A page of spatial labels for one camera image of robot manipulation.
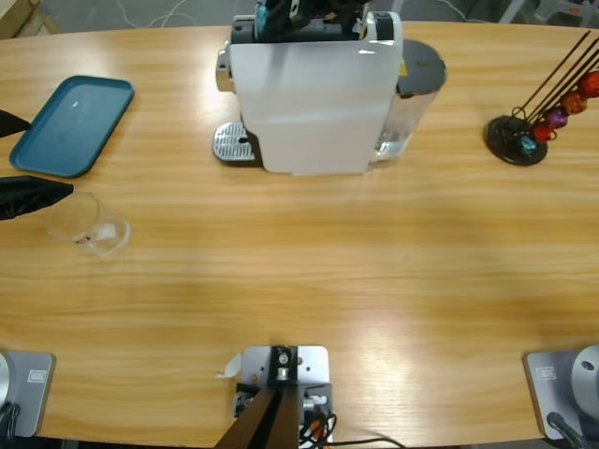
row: metal rod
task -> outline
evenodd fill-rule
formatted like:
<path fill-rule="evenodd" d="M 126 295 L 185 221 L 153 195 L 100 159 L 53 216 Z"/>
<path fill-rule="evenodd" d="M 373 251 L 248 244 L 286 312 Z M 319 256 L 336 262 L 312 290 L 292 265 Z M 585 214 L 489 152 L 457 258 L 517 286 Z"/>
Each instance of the metal rod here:
<path fill-rule="evenodd" d="M 578 40 L 578 42 L 575 44 L 574 47 L 572 47 L 572 49 L 568 52 L 568 54 L 566 54 L 564 56 L 564 58 L 562 59 L 562 61 L 557 64 L 557 66 L 553 69 L 553 71 L 549 74 L 549 76 L 541 83 L 541 85 L 538 87 L 538 89 L 536 91 L 534 91 L 534 94 L 531 95 L 531 97 L 526 100 L 526 103 L 524 103 L 524 105 L 520 108 L 521 110 L 525 110 L 526 107 L 529 105 L 529 103 L 531 101 L 533 101 L 533 98 L 535 98 L 539 92 L 541 92 L 541 89 L 543 89 L 546 84 L 549 82 L 549 80 L 551 80 L 553 78 L 553 76 L 556 74 L 556 72 L 562 68 L 562 65 L 565 64 L 565 62 L 570 58 L 570 56 L 572 56 L 572 53 L 574 53 L 578 47 L 580 47 L 580 44 L 582 44 L 582 42 L 589 36 L 589 34 L 591 33 L 591 31 L 587 31 L 584 35 L 582 35 L 582 37 Z"/>
<path fill-rule="evenodd" d="M 541 101 L 536 108 L 533 109 L 533 112 L 531 112 L 531 118 L 535 116 L 536 112 L 539 109 L 543 109 L 546 107 L 546 102 L 548 100 L 548 98 L 550 98 L 555 91 L 557 91 L 558 89 L 562 89 L 563 85 L 562 83 L 570 76 L 570 74 L 580 65 L 581 61 L 585 58 L 585 56 L 587 54 L 589 54 L 589 52 L 595 47 L 595 45 L 597 45 L 597 42 L 599 42 L 599 37 L 597 37 L 592 43 L 591 45 L 580 55 L 580 57 L 572 64 L 572 66 L 568 69 L 567 72 L 565 72 L 565 74 L 562 76 L 562 78 L 555 84 L 555 86 L 553 86 L 553 89 L 551 89 L 551 91 L 549 91 L 549 93 L 545 96 L 545 98 L 543 99 L 543 101 Z"/>
<path fill-rule="evenodd" d="M 572 87 L 574 87 L 578 80 L 580 79 L 580 77 L 582 75 L 584 75 L 584 72 L 589 70 L 589 67 L 593 67 L 595 66 L 597 63 L 599 63 L 599 57 L 597 57 L 599 55 L 599 50 L 596 50 L 592 56 L 585 62 L 583 63 L 582 67 L 577 70 L 577 72 L 570 77 L 570 79 L 564 84 L 563 88 L 557 92 L 555 95 L 553 95 L 551 97 L 551 99 L 545 104 L 545 106 L 543 108 L 541 108 L 536 115 L 531 116 L 531 119 L 529 120 L 530 123 L 536 123 L 538 122 L 538 120 L 541 118 L 541 116 L 549 109 L 549 108 L 553 108 L 556 105 L 556 100 L 559 100 L 559 98 L 567 91 L 569 91 L 570 89 L 572 89 Z"/>

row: label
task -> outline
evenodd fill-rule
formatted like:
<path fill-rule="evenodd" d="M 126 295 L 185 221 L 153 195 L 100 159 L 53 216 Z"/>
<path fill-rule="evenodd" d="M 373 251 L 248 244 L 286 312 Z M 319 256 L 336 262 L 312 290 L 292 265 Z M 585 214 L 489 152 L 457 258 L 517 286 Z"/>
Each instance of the label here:
<path fill-rule="evenodd" d="M 408 66 L 405 64 L 405 61 L 402 61 L 402 66 L 400 67 L 400 77 L 408 76 Z"/>
<path fill-rule="evenodd" d="M 557 376 L 553 367 L 542 367 L 536 369 L 536 378 L 539 381 L 555 381 Z"/>
<path fill-rule="evenodd" d="M 44 384 L 48 378 L 48 372 L 43 369 L 29 369 L 27 383 L 29 384 Z"/>

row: gray floor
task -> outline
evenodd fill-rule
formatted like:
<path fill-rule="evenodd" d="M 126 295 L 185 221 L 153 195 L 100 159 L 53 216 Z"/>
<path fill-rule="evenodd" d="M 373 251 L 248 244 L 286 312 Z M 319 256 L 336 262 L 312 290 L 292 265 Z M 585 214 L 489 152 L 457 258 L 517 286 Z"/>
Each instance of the gray floor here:
<path fill-rule="evenodd" d="M 374 0 L 374 3 L 377 1 L 380 4 L 386 2 Z M 474 1 L 452 0 L 452 3 L 466 12 Z M 168 14 L 177 3 L 178 0 L 44 0 L 42 5 L 63 32 L 73 33 L 126 29 L 132 24 L 146 27 L 154 19 Z M 191 19 L 197 25 L 227 25 L 235 14 L 252 13 L 255 3 L 256 0 L 187 0 L 176 12 L 189 17 L 173 16 L 166 26 L 190 26 L 193 24 Z M 507 3 L 508 0 L 479 0 L 471 17 L 496 22 Z M 402 18 L 407 21 L 461 21 L 456 12 L 437 0 L 404 0 Z M 162 21 L 156 21 L 153 26 L 161 24 Z"/>

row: clear glass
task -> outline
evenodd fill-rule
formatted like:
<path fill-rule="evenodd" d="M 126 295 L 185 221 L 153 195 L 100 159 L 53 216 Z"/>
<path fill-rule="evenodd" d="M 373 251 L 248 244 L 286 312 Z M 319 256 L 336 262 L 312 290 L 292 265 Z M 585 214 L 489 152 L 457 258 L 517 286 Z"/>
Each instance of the clear glass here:
<path fill-rule="evenodd" d="M 48 208 L 46 229 L 57 240 L 100 255 L 123 248 L 131 235 L 125 218 L 107 210 L 92 194 L 77 192 Z"/>

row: plastic tray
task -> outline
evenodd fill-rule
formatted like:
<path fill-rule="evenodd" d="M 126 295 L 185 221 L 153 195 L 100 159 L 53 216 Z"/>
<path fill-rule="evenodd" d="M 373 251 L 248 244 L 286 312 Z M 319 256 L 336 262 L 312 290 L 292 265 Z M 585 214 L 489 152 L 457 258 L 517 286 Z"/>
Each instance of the plastic tray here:
<path fill-rule="evenodd" d="M 76 76 L 64 80 L 10 153 L 19 169 L 75 178 L 104 148 L 131 98 L 124 80 Z"/>

